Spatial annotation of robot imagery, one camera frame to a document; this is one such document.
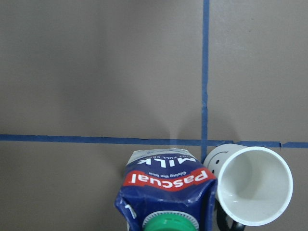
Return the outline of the blue white milk carton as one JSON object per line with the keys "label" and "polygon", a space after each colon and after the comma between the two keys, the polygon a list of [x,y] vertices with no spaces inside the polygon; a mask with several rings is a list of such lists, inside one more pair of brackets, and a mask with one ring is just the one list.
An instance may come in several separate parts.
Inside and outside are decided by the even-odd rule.
{"label": "blue white milk carton", "polygon": [[134,151],[115,207],[128,231],[210,231],[217,179],[184,149]]}

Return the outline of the white mug with black handle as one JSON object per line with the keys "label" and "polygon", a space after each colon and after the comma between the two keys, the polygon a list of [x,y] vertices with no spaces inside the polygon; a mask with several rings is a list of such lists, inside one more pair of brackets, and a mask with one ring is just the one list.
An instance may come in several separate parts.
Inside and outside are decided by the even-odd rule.
{"label": "white mug with black handle", "polygon": [[218,180],[216,223],[221,231],[269,224],[291,201],[291,170],[271,149],[223,144],[206,156],[204,166]]}

